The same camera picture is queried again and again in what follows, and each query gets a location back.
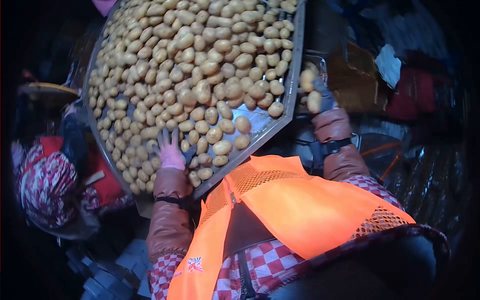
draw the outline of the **red cloth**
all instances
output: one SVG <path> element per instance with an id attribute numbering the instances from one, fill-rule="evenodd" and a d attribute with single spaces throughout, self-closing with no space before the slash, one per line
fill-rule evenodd
<path id="1" fill-rule="evenodd" d="M 63 138 L 59 136 L 41 137 L 40 142 L 43 146 L 43 153 L 46 157 L 52 153 L 60 151 L 63 144 Z M 96 189 L 100 206 L 104 207 L 125 194 L 120 184 L 111 173 L 106 161 L 99 153 L 98 148 L 91 145 L 88 149 L 88 166 L 86 170 L 86 177 L 93 175 L 96 172 L 103 171 L 105 177 L 93 183 Z"/>
<path id="2" fill-rule="evenodd" d="M 392 99 L 385 107 L 386 113 L 397 120 L 416 120 L 422 113 L 438 110 L 434 87 L 437 81 L 433 74 L 404 68 Z"/>

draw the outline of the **wrist strap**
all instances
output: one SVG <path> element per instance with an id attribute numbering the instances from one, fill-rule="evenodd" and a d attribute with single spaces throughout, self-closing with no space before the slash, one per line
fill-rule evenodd
<path id="1" fill-rule="evenodd" d="M 350 138 L 346 138 L 340 141 L 329 141 L 326 143 L 322 143 L 324 147 L 324 155 L 325 157 L 329 156 L 330 154 L 333 153 L 338 153 L 340 152 L 341 147 L 348 146 L 352 143 Z"/>
<path id="2" fill-rule="evenodd" d="M 173 197 L 158 197 L 155 199 L 155 202 L 158 202 L 158 201 L 165 201 L 165 202 L 168 202 L 168 203 L 172 203 L 172 204 L 177 204 L 178 206 L 180 206 L 181 209 L 183 209 L 183 201 L 181 201 L 180 199 L 177 199 L 177 198 L 173 198 Z"/>

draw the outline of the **woman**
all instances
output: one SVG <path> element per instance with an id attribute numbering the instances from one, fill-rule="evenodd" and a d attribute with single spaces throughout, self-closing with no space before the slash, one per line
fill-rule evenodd
<path id="1" fill-rule="evenodd" d="M 97 216 L 133 204 L 96 145 L 88 145 L 74 105 L 62 136 L 38 138 L 24 151 L 12 144 L 17 200 L 27 219 L 52 235 L 86 240 L 98 231 Z"/>
<path id="2" fill-rule="evenodd" d="M 160 135 L 147 238 L 152 299 L 389 299 L 429 292 L 449 256 L 445 236 L 415 221 L 374 178 L 343 109 L 321 89 L 315 135 L 324 179 L 298 157 L 251 157 L 202 203 L 195 234 L 177 141 Z"/>

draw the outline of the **jacket sleeve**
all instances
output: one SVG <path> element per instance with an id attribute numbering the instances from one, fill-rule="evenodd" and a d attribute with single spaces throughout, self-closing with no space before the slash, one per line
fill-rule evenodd
<path id="1" fill-rule="evenodd" d="M 156 264 L 160 256 L 185 255 L 192 242 L 188 213 L 178 204 L 162 201 L 162 198 L 181 199 L 189 195 L 187 178 L 183 171 L 174 168 L 160 169 L 156 173 L 152 220 L 146 244 L 148 258 Z"/>
<path id="2" fill-rule="evenodd" d="M 331 109 L 313 118 L 315 136 L 321 143 L 350 138 L 347 112 L 343 108 Z M 341 181 L 357 175 L 370 176 L 363 158 L 355 145 L 342 147 L 340 152 L 327 156 L 324 160 L 324 178 Z"/>

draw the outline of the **dark background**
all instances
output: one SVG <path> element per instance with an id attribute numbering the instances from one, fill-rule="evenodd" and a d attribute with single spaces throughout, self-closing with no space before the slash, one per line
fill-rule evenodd
<path id="1" fill-rule="evenodd" d="M 59 32 L 65 20 L 79 25 L 101 20 L 90 0 L 4 1 L 1 6 L 1 293 L 5 299 L 41 297 L 45 299 L 78 299 L 83 281 L 66 265 L 64 251 L 56 239 L 40 230 L 28 228 L 18 218 L 13 205 L 10 140 L 15 114 L 16 87 L 23 67 L 36 69 L 37 57 L 48 57 L 54 42 L 46 32 Z M 472 94 L 468 124 L 468 165 L 480 165 L 478 160 L 478 10 L 466 0 L 424 1 L 445 31 L 449 45 L 455 47 L 463 61 L 463 80 Z M 314 9 L 307 9 L 306 26 L 312 26 Z M 65 53 L 55 53 L 62 58 Z M 42 79 L 44 74 L 36 74 Z M 63 77 L 45 75 L 45 79 L 61 84 Z M 478 172 L 470 169 L 469 180 L 478 198 Z M 470 202 L 468 221 L 463 238 L 447 278 L 436 289 L 436 298 L 478 294 L 476 270 L 479 266 L 479 208 L 476 199 Z"/>

